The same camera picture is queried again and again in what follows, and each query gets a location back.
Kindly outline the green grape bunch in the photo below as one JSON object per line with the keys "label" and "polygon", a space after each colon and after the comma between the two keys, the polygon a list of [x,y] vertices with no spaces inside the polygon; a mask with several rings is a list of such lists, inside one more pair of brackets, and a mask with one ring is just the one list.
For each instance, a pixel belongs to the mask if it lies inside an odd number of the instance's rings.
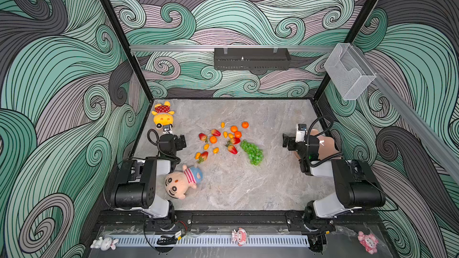
{"label": "green grape bunch", "polygon": [[244,140],[240,143],[241,148],[247,154],[252,165],[258,166],[264,159],[263,151],[254,143]]}

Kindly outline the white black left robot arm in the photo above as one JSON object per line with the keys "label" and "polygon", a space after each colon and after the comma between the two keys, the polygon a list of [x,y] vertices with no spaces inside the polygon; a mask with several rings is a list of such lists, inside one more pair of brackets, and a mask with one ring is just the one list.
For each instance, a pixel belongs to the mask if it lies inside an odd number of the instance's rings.
{"label": "white black left robot arm", "polygon": [[178,151],[186,148],[185,136],[164,134],[155,142],[159,154],[124,160],[118,171],[108,205],[119,211],[140,211],[151,219],[175,218],[171,201],[156,194],[157,179],[175,171]]}

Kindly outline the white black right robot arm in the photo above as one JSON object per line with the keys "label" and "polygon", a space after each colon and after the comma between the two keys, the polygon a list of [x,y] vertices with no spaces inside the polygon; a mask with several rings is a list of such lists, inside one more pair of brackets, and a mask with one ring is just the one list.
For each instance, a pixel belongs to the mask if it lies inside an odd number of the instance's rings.
{"label": "white black right robot arm", "polygon": [[331,194],[307,204],[307,223],[385,205],[386,194],[368,163],[344,159],[334,138],[315,129],[313,124],[297,124],[295,136],[282,135],[282,146],[296,153],[305,175],[333,179]]}

